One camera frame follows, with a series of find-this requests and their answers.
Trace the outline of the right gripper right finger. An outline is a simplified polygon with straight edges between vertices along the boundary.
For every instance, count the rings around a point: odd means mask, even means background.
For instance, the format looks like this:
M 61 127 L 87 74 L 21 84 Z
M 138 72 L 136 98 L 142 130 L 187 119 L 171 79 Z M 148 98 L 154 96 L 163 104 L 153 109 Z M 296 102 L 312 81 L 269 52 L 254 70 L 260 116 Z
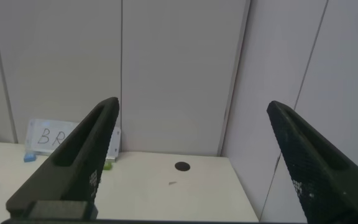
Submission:
M 289 106 L 267 113 L 308 223 L 358 223 L 358 166 Z

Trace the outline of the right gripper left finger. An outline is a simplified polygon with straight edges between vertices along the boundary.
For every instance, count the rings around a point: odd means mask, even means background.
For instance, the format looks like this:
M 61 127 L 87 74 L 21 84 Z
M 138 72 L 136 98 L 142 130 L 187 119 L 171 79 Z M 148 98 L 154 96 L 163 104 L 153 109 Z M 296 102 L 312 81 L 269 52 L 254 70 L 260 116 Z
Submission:
M 94 202 L 118 114 L 118 98 L 98 103 L 6 202 L 10 216 L 39 200 Z

